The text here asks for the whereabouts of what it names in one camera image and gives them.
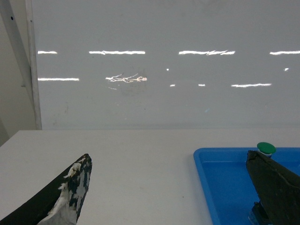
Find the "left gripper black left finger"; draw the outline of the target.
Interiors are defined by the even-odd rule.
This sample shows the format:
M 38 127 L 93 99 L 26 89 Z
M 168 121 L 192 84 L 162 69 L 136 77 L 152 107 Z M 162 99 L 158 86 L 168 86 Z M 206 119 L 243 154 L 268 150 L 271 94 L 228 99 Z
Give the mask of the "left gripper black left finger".
M 91 157 L 84 154 L 0 223 L 76 225 L 89 190 L 91 171 Z

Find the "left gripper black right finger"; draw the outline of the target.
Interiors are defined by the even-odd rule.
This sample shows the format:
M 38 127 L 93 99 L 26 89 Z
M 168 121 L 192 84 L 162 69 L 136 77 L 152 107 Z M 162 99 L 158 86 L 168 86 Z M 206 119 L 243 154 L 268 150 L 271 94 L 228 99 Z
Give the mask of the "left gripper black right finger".
M 249 150 L 246 168 L 257 192 L 248 219 L 253 225 L 300 223 L 300 177 L 259 151 Z

